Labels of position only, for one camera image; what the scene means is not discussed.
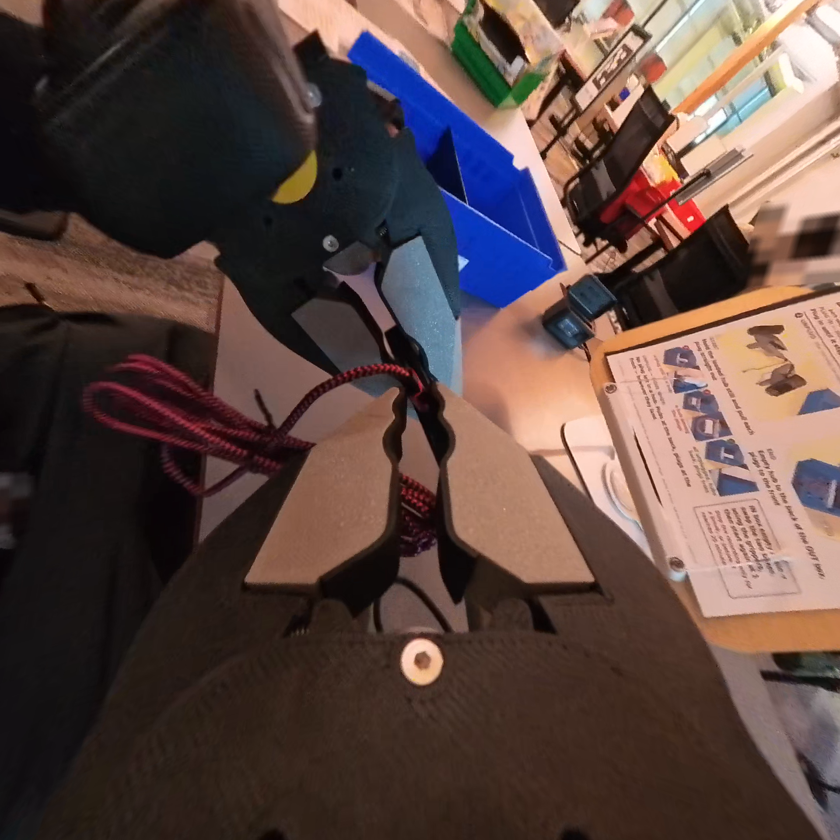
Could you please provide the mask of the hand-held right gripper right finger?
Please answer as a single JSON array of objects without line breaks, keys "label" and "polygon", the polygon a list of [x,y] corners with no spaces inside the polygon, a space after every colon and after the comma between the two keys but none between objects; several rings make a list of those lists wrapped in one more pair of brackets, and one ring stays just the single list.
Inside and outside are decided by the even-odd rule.
[{"label": "hand-held right gripper right finger", "polygon": [[590,590],[594,574],[527,450],[446,385],[430,394],[437,554],[453,601]]}]

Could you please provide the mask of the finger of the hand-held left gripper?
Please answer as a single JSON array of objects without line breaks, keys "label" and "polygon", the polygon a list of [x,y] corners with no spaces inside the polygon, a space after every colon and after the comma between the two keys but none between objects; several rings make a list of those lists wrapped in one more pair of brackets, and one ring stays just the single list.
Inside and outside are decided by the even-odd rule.
[{"label": "finger of the hand-held left gripper", "polygon": [[423,352],[428,372],[461,395],[461,327],[424,240],[396,248],[382,277],[382,297],[395,322]]},{"label": "finger of the hand-held left gripper", "polygon": [[339,372],[395,361],[384,330],[354,289],[332,289],[291,316]]}]

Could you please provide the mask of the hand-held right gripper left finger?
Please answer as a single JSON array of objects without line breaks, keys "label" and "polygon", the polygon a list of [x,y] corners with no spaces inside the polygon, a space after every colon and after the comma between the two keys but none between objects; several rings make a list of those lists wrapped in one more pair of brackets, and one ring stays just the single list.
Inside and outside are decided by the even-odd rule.
[{"label": "hand-held right gripper left finger", "polygon": [[366,611],[400,565],[406,395],[367,403],[304,459],[245,577],[262,593]]}]

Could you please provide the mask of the blue plastic bin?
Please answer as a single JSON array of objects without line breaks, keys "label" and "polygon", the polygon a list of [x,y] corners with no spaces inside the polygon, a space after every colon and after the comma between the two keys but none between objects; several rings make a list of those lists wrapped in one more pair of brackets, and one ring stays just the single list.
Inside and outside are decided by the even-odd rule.
[{"label": "blue plastic bin", "polygon": [[504,308],[565,270],[529,169],[517,167],[507,148],[368,31],[349,58],[402,105],[452,219],[462,291]]}]

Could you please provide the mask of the small black display device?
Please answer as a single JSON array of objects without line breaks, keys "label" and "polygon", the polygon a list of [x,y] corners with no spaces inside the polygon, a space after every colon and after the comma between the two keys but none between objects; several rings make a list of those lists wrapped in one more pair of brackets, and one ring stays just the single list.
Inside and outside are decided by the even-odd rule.
[{"label": "small black display device", "polygon": [[603,275],[586,274],[562,287],[561,298],[541,316],[542,328],[562,349],[583,349],[595,336],[594,322],[616,306]]}]

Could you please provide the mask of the green cardboard box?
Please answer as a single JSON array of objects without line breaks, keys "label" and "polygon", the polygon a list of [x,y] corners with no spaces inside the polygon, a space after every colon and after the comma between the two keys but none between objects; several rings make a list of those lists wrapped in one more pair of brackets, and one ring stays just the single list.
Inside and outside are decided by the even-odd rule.
[{"label": "green cardboard box", "polygon": [[496,109],[520,107],[557,69],[561,39],[539,2],[467,1],[450,52]]}]

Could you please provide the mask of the black office chair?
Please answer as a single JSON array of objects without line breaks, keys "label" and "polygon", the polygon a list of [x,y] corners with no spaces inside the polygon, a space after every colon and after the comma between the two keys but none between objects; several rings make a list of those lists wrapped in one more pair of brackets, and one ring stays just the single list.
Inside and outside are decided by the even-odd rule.
[{"label": "black office chair", "polygon": [[676,126],[676,115],[646,87],[600,154],[563,186],[561,204],[583,249],[602,244],[624,253],[627,243],[646,226],[629,202],[634,177],[645,159]]}]

